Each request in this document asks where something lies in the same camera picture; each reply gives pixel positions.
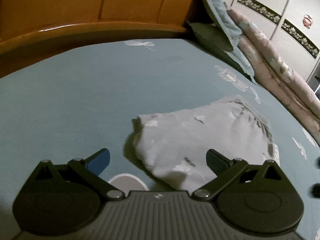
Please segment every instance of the blue bed sheet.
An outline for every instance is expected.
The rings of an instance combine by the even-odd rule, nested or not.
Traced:
[[[264,88],[175,39],[86,46],[0,79],[0,239],[19,232],[11,206],[42,159],[64,164],[106,147],[111,162],[101,178],[131,173],[150,189],[170,190],[134,165],[132,119],[204,106],[226,95],[241,95],[270,122],[281,168],[305,205],[297,232],[314,240],[320,200],[309,192],[320,182],[318,145]]]

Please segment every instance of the folded quilt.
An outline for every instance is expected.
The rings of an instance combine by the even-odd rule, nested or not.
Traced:
[[[251,63],[256,81],[273,94],[320,145],[320,120],[275,73],[248,38],[243,35],[238,46]]]
[[[244,35],[251,41],[265,61],[296,94],[307,108],[320,118],[320,100],[305,80],[290,68],[280,57],[279,52],[272,45],[265,34],[245,15],[235,9],[228,9],[228,15],[241,28]]]

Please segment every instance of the white flower pattern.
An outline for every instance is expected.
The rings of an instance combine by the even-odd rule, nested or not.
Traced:
[[[279,155],[279,148],[278,146],[273,143],[272,144],[273,147],[273,159],[275,160],[275,162],[278,164],[278,166],[280,167],[280,155]]]
[[[219,71],[219,76],[223,78],[226,81],[231,82],[236,88],[243,92],[250,92],[255,95],[255,100],[258,104],[261,104],[261,100],[258,96],[258,93],[253,87],[250,87],[250,90],[248,89],[249,86],[245,83],[243,83],[241,80],[237,79],[236,74],[234,74],[230,69],[228,68],[222,68],[220,66],[215,65],[215,68]]]
[[[307,139],[309,140],[309,142],[314,146],[316,147],[317,143],[316,141],[314,140],[314,138],[310,135],[310,133],[308,133],[308,131],[306,129],[304,129],[302,127],[302,131],[304,132],[304,134],[306,135]]]
[[[258,94],[257,94],[256,90],[255,90],[253,87],[250,87],[250,89],[251,89],[251,92],[256,96],[256,98],[255,98],[256,102],[257,102],[258,104],[261,104],[261,100],[260,100],[260,98],[258,97]]]
[[[292,137],[292,139],[294,140],[294,142],[296,143],[296,145],[299,147],[302,156],[303,156],[305,159],[307,159],[306,150],[304,149],[304,147],[301,145],[301,143],[297,142],[297,140],[296,140],[295,138]]]
[[[279,22],[280,21],[280,17],[278,15],[273,17],[273,21],[274,22]]]
[[[260,13],[266,13],[266,12],[268,12],[268,11],[265,7],[260,8]]]
[[[147,49],[153,50],[149,47],[154,46],[155,44],[151,41],[146,41],[146,42],[142,42],[141,40],[130,40],[130,41],[125,41],[124,42],[125,45],[128,46],[145,46]]]
[[[219,76],[226,81],[231,82],[236,88],[245,92],[248,87],[247,84],[243,83],[241,80],[237,79],[236,74],[234,74],[228,68],[222,68],[220,66],[215,66],[215,68],[219,71]]]
[[[320,228],[319,228],[319,230],[317,231],[317,236],[316,236],[315,240],[320,240]]]
[[[277,72],[277,74],[282,77],[284,82],[290,83],[292,80],[293,70],[285,62],[283,62],[281,57],[267,58],[267,62],[270,66]]]
[[[252,3],[252,0],[247,0],[244,2],[246,5],[250,5]]]
[[[317,49],[313,49],[313,50],[312,50],[312,53],[313,53],[314,55],[318,55],[319,51],[318,51]]]
[[[263,32],[260,32],[259,34],[257,34],[256,37],[259,41],[263,41],[265,39],[268,39],[268,37]]]

